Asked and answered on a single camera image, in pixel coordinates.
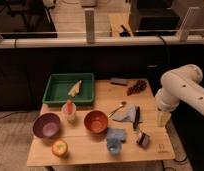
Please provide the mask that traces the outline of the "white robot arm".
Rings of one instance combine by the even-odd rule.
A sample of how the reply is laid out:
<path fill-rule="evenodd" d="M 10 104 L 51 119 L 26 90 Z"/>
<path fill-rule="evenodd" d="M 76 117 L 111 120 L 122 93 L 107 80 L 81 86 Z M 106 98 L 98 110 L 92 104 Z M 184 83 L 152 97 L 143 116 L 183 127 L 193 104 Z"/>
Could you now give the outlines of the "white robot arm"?
<path fill-rule="evenodd" d="M 200 86 L 202 70 L 188 64 L 165 72 L 160 79 L 161 88 L 155 95 L 158 109 L 157 126 L 164 127 L 181 101 L 204 116 L 204 88 Z"/>

